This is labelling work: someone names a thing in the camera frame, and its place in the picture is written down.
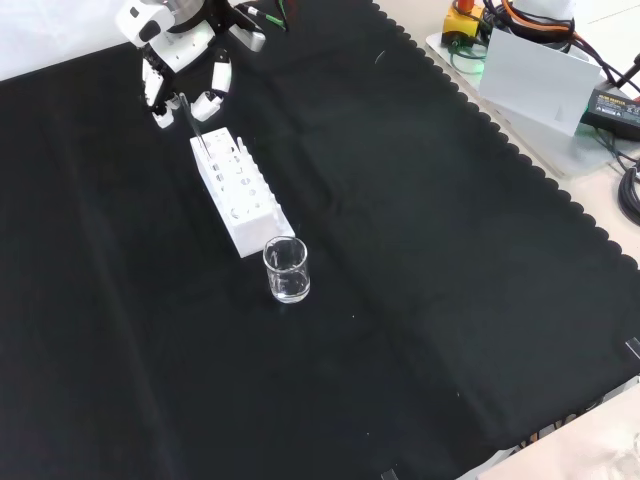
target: white card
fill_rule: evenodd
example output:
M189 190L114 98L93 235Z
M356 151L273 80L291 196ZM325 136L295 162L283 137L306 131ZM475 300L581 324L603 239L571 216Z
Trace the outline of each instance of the white card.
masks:
M600 82L600 70L494 29L479 92L497 105L573 135Z

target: electronic device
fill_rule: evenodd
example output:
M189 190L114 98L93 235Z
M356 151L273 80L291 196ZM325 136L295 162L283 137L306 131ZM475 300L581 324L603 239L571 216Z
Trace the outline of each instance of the electronic device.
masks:
M640 140L640 103L594 90L581 123L613 133L618 138Z

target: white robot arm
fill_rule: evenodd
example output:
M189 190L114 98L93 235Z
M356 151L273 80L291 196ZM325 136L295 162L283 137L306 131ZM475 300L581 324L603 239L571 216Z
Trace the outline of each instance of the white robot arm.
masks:
M172 111L180 108L172 79L205 57L216 32L229 30L254 52L259 52L266 41L262 29L231 7L228 0L126 0L116 24L131 43L142 49L145 103L162 128L173 123ZM228 54L218 49L211 89L191 106L194 118L203 122L220 109L231 77Z

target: black cloth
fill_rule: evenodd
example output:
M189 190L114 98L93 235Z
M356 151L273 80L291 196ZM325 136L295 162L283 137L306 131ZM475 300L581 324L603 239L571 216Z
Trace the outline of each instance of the black cloth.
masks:
M220 40L203 131L307 242L299 305L237 257L132 46L0 84L7 478L451 479L637 371L635 262L368 0L292 3L260 55Z

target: yellow device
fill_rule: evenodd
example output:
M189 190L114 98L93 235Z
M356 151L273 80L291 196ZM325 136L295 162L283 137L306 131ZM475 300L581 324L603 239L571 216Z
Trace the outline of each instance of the yellow device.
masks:
M474 5L470 15L482 18L483 7ZM455 11L453 7L449 7L449 12L444 19L442 27L442 43L451 45L456 40L463 45L472 46L473 43L468 38L475 38L478 35L479 22L473 18L465 17Z

